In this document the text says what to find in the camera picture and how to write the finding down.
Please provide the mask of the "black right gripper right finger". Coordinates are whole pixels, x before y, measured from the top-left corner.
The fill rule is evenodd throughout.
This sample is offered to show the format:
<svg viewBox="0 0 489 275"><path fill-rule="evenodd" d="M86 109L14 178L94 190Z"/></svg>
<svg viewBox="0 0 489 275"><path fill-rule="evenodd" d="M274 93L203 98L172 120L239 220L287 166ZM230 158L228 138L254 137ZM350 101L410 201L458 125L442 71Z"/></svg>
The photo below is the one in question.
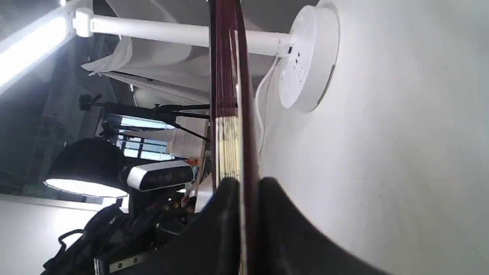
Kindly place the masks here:
<svg viewBox="0 0 489 275"><path fill-rule="evenodd" d="M259 183L257 275L384 275L313 226L271 177Z"/></svg>

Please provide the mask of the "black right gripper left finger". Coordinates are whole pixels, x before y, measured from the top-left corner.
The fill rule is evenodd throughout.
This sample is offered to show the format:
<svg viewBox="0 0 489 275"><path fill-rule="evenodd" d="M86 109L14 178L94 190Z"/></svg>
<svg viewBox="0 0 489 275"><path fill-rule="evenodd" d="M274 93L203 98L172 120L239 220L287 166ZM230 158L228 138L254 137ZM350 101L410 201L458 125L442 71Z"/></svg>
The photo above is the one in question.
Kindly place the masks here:
<svg viewBox="0 0 489 275"><path fill-rule="evenodd" d="M97 275L237 275L239 182L225 178L204 209L178 235L147 227L96 257Z"/></svg>

